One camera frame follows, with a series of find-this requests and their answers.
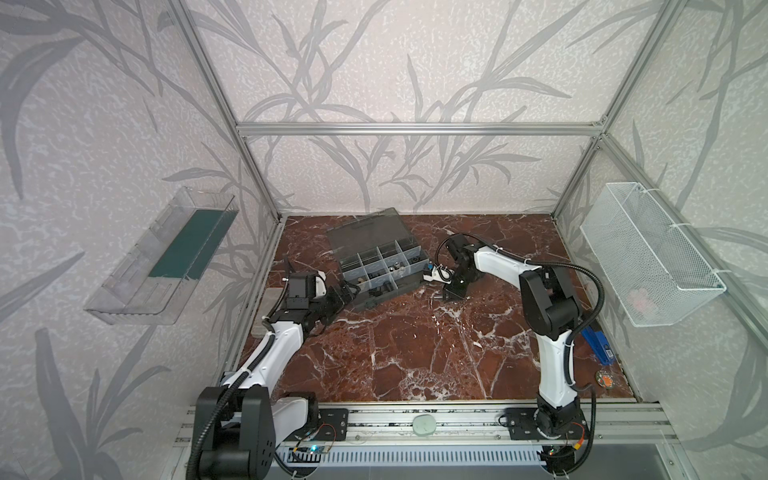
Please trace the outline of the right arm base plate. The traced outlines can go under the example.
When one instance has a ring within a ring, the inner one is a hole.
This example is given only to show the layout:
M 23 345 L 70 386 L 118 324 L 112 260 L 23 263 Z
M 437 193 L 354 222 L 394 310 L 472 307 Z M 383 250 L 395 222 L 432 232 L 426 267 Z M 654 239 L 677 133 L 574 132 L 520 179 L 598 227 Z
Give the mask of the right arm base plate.
M 584 440 L 587 432 L 578 407 L 507 408 L 498 423 L 507 429 L 512 440 Z

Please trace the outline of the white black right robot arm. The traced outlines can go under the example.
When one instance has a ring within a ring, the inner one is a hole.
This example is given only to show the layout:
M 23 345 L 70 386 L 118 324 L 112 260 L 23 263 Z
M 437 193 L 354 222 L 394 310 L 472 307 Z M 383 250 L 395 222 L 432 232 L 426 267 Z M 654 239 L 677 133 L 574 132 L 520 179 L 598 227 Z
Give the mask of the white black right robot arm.
M 448 251 L 456 267 L 436 264 L 424 277 L 441 282 L 447 298 L 464 299 L 469 285 L 485 274 L 520 292 L 524 319 L 536 335 L 539 349 L 536 428 L 546 438 L 565 434 L 582 414 L 579 393 L 584 389 L 575 381 L 574 344 L 604 306 L 602 281 L 581 265 L 532 260 L 474 235 L 453 234 L 439 244 L 435 256 L 439 257 L 443 250 Z M 572 271 L 590 278 L 597 289 L 597 303 L 589 313 L 582 309 L 571 280 Z

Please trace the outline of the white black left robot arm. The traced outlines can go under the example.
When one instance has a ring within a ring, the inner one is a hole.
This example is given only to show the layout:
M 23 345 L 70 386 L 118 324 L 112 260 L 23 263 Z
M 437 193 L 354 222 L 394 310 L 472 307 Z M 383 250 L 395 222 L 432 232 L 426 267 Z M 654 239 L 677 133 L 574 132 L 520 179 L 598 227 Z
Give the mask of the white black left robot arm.
M 263 479 L 272 466 L 292 479 L 311 475 L 288 466 L 276 450 L 294 433 L 320 430 L 317 400 L 295 394 L 273 402 L 271 391 L 315 325 L 330 325 L 359 292 L 347 281 L 329 286 L 321 273 L 286 279 L 259 345 L 235 373 L 199 395 L 186 478 Z

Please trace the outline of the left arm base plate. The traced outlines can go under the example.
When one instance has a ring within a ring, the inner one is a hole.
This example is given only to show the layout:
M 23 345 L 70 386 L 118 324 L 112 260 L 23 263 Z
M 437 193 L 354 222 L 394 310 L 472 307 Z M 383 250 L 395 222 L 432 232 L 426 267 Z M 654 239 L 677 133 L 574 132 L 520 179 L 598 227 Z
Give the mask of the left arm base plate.
M 349 427 L 350 411 L 346 408 L 321 408 L 317 420 L 312 420 L 297 438 L 311 441 L 344 441 Z

